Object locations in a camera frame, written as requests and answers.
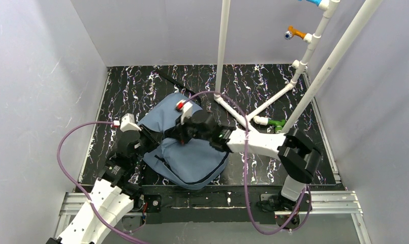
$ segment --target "zipper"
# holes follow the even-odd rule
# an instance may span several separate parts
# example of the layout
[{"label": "zipper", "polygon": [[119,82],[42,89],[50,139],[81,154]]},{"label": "zipper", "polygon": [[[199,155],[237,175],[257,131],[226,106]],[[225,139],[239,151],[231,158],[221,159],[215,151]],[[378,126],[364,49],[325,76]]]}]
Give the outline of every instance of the zipper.
[{"label": "zipper", "polygon": [[177,178],[179,178],[179,180],[181,180],[183,183],[185,183],[186,185],[195,185],[195,184],[202,183],[202,182],[204,182],[205,180],[209,179],[209,177],[210,177],[211,175],[213,175],[213,174],[215,173],[215,171],[216,171],[217,169],[219,169],[220,166],[222,166],[222,164],[224,164],[224,161],[225,161],[225,159],[227,159],[228,154],[229,154],[229,152],[227,152],[227,153],[225,154],[224,158],[221,160],[221,162],[219,163],[219,165],[218,165],[214,170],[212,170],[212,171],[211,171],[210,173],[208,173],[204,178],[202,178],[201,180],[196,181],[196,182],[184,182],[184,181],[179,177],[179,175],[177,175],[176,173],[173,172],[173,170],[171,170],[170,165],[165,161],[165,159],[162,159],[162,158],[158,157],[157,155],[155,155],[155,158],[157,158],[158,160],[160,160],[161,162],[163,162],[163,164],[164,164],[175,176],[177,176]]}]

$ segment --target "orange valve handle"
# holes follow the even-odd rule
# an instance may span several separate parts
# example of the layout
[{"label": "orange valve handle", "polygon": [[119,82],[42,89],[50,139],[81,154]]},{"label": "orange valve handle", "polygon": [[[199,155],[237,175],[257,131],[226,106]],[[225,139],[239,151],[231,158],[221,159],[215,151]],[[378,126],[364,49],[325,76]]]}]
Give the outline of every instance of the orange valve handle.
[{"label": "orange valve handle", "polygon": [[303,33],[297,29],[294,29],[292,25],[288,27],[288,31],[291,32],[294,36],[300,37],[301,39],[304,39],[304,37],[306,36],[306,33]]}]

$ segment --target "blue valve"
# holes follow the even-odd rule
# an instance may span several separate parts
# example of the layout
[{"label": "blue valve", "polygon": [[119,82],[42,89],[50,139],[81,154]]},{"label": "blue valve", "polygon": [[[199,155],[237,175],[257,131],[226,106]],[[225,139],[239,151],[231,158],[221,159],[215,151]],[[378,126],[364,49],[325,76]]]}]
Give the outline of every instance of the blue valve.
[{"label": "blue valve", "polygon": [[319,6],[320,3],[321,3],[321,0],[306,0],[306,1],[308,1],[310,3],[313,3],[313,4],[316,4],[317,6]]}]

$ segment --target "red cap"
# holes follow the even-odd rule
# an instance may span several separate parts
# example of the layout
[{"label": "red cap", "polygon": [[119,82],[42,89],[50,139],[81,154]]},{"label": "red cap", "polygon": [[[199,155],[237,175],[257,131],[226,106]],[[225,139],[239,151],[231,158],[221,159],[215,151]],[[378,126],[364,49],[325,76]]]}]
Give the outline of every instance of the red cap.
[{"label": "red cap", "polygon": [[182,102],[180,102],[179,104],[177,104],[177,107],[176,107],[178,110],[180,110],[180,109],[182,109],[183,108],[183,103]]}]

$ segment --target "blue fabric bag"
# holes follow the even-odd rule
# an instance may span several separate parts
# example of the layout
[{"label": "blue fabric bag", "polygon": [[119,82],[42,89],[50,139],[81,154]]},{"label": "blue fabric bag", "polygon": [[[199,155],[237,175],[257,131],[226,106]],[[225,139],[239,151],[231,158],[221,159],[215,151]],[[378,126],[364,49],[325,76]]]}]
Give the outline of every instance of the blue fabric bag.
[{"label": "blue fabric bag", "polygon": [[[138,124],[156,132],[175,126],[181,115],[175,110],[176,104],[187,97],[180,93],[166,96]],[[193,104],[193,113],[202,108]],[[175,139],[165,138],[159,147],[144,155],[143,161],[156,173],[178,186],[198,190],[215,179],[227,165],[228,152],[220,152],[208,141],[191,139],[181,145]]]}]

